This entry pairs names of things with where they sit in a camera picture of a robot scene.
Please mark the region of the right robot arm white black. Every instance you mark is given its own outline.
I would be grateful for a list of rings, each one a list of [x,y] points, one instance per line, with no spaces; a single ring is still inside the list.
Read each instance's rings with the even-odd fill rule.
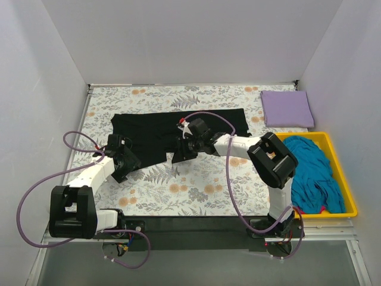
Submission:
[[[261,180],[268,186],[270,208],[266,220],[249,223],[241,213],[238,217],[256,235],[277,237],[291,230],[295,212],[291,200],[292,180],[298,161],[285,144],[271,132],[261,137],[242,137],[234,132],[213,132],[200,118],[191,122],[181,119],[173,163],[192,160],[199,153],[211,156],[243,158],[252,162]]]

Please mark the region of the black t-shirt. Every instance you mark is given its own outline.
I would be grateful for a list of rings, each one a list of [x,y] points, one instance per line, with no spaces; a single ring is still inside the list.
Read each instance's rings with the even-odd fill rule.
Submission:
[[[201,118],[214,132],[230,133],[232,128],[217,118],[228,120],[239,136],[249,137],[249,126],[244,110],[210,110],[213,115],[198,114],[192,119]],[[113,133],[132,141],[131,151],[140,160],[140,167],[146,168],[167,161],[167,153],[176,150],[176,139],[182,134],[177,127],[180,119],[192,114],[192,111],[148,114],[115,114],[111,119]]]

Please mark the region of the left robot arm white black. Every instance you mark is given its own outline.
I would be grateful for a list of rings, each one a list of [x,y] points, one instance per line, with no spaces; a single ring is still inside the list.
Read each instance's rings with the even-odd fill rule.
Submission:
[[[127,180],[130,172],[140,168],[140,160],[131,151],[132,141],[110,134],[107,145],[93,155],[90,167],[65,186],[51,192],[49,234],[56,238],[92,239],[106,230],[113,238],[121,238],[127,230],[119,209],[96,209],[94,196],[112,178],[117,183]]]

